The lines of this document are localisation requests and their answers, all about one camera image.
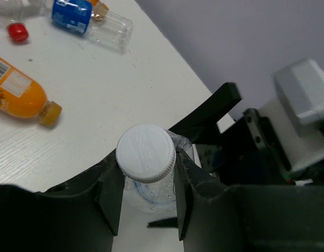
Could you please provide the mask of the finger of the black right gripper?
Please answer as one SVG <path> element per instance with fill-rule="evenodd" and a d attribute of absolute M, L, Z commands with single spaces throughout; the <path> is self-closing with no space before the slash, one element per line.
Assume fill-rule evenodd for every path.
<path fill-rule="evenodd" d="M 177 217 L 164 218 L 149 222 L 147 228 L 177 228 Z"/>

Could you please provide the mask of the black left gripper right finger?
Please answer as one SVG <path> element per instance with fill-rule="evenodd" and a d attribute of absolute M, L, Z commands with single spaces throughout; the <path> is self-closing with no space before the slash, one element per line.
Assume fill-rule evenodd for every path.
<path fill-rule="evenodd" d="M 324 186 L 226 186 L 183 150 L 174 181 L 185 251 L 324 251 Z"/>

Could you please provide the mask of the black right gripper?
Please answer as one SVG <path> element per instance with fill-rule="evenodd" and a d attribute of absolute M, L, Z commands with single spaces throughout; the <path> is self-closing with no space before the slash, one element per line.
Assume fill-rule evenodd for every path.
<path fill-rule="evenodd" d="M 291 164 L 269 117 L 250 108 L 220 133 L 217 122 L 241 100 L 236 83 L 226 82 L 169 130 L 197 144 L 202 169 L 227 186 L 292 184 Z"/>

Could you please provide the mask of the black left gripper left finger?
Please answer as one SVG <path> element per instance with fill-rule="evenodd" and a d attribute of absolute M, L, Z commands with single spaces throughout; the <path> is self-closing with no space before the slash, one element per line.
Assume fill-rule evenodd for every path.
<path fill-rule="evenodd" d="M 111 251 L 123 187 L 114 152 L 45 192 L 0 185 L 0 251 Z"/>

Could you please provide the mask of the clear bottle blue label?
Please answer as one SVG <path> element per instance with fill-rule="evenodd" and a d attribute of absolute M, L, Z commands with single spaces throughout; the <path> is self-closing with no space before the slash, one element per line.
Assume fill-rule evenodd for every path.
<path fill-rule="evenodd" d="M 125 175 L 124 199 L 146 213 L 175 210 L 178 149 L 195 159 L 192 144 L 181 135 L 153 124 L 128 129 L 116 147 L 116 160 Z"/>

